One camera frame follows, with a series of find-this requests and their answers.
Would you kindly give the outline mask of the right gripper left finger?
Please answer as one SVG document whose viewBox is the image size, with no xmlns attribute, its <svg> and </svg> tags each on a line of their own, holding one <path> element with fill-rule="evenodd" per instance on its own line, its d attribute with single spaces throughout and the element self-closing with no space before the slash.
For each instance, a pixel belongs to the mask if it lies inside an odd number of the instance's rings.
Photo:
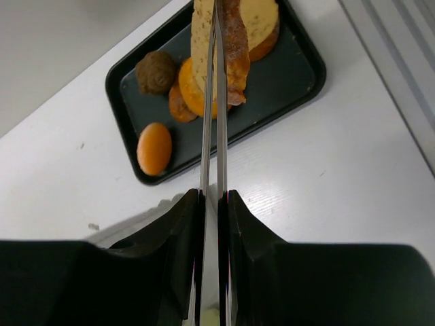
<svg viewBox="0 0 435 326">
<path fill-rule="evenodd" d="M 181 325 L 193 313 L 205 198 L 105 249 L 83 240 L 1 243 L 2 325 Z"/>
</svg>

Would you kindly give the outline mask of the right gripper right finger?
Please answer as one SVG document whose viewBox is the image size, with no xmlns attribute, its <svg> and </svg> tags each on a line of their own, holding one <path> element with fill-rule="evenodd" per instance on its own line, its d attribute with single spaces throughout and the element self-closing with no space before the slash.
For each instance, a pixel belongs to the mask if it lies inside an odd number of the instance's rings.
<svg viewBox="0 0 435 326">
<path fill-rule="evenodd" d="M 433 325 L 434 273 L 405 244 L 287 242 L 218 202 L 222 325 Z"/>
</svg>

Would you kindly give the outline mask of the bread slice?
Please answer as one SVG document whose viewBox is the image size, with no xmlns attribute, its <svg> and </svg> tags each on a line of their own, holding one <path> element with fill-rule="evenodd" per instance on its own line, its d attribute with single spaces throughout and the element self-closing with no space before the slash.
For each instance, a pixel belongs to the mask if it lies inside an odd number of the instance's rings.
<svg viewBox="0 0 435 326">
<path fill-rule="evenodd" d="M 279 6 L 275 0 L 242 0 L 240 11 L 247 33 L 249 58 L 264 58 L 279 36 Z"/>
<path fill-rule="evenodd" d="M 213 2 L 195 1 L 191 24 L 192 72 L 201 90 L 205 89 L 207 57 Z M 240 1 L 223 2 L 222 36 L 228 79 L 228 104 L 238 106 L 246 102 L 244 90 L 250 70 L 247 32 L 241 18 Z"/>
</svg>

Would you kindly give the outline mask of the peeled mandarin orange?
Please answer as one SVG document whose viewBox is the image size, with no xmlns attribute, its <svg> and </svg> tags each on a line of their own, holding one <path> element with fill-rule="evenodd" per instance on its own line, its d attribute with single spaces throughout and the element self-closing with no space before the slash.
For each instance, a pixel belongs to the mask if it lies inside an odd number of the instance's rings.
<svg viewBox="0 0 435 326">
<path fill-rule="evenodd" d="M 158 176 L 168 166 L 172 148 L 168 128 L 159 122 L 148 124 L 142 130 L 137 144 L 140 169 L 149 176 Z"/>
</svg>

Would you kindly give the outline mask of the small orange pastry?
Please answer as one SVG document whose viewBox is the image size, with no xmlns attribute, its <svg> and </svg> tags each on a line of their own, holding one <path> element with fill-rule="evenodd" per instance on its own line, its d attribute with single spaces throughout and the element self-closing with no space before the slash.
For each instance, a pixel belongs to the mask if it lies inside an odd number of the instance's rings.
<svg viewBox="0 0 435 326">
<path fill-rule="evenodd" d="M 169 91 L 169 111 L 172 117 L 181 123 L 189 123 L 198 116 L 189 110 L 184 101 L 178 81 L 175 81 Z"/>
</svg>

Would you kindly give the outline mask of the orange glazed donut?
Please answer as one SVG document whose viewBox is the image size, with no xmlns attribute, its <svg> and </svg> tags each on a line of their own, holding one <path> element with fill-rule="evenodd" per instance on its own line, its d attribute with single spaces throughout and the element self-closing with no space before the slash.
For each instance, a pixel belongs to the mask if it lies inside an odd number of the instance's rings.
<svg viewBox="0 0 435 326">
<path fill-rule="evenodd" d="M 181 64 L 178 75 L 179 89 L 188 109 L 199 117 L 204 115 L 204 94 L 198 87 L 193 76 L 192 58 L 189 57 Z"/>
</svg>

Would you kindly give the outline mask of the dark brown muffin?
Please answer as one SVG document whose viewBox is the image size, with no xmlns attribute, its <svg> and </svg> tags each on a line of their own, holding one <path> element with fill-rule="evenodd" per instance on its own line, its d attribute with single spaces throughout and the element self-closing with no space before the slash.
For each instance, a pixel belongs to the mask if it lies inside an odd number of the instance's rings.
<svg viewBox="0 0 435 326">
<path fill-rule="evenodd" d="M 162 95 L 168 92 L 176 77 L 177 66 L 162 50 L 149 52 L 135 66 L 135 75 L 142 94 Z"/>
</svg>

